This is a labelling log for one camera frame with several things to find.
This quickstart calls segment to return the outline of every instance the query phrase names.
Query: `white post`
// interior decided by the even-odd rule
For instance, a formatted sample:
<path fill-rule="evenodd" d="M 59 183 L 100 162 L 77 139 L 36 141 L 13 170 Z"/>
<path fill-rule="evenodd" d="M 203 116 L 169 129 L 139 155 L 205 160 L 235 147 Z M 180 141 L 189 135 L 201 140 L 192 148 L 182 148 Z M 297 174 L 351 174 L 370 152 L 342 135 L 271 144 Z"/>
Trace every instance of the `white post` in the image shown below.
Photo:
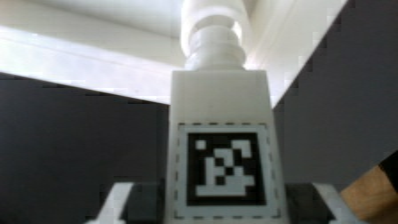
<path fill-rule="evenodd" d="M 173 74 L 166 224 L 288 224 L 265 71 L 242 0 L 185 0 Z"/>

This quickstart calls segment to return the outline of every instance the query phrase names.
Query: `dark wall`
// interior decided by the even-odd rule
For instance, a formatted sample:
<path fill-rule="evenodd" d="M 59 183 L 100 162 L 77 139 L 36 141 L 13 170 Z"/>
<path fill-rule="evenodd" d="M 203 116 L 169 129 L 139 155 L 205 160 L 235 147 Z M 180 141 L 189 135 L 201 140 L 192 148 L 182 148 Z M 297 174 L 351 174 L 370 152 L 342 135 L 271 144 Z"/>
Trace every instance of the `dark wall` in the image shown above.
<path fill-rule="evenodd" d="M 342 189 L 398 150 L 398 1 L 349 2 L 276 117 L 287 180 Z"/>
<path fill-rule="evenodd" d="M 114 182 L 164 176 L 168 106 L 0 79 L 0 220 L 84 224 Z"/>

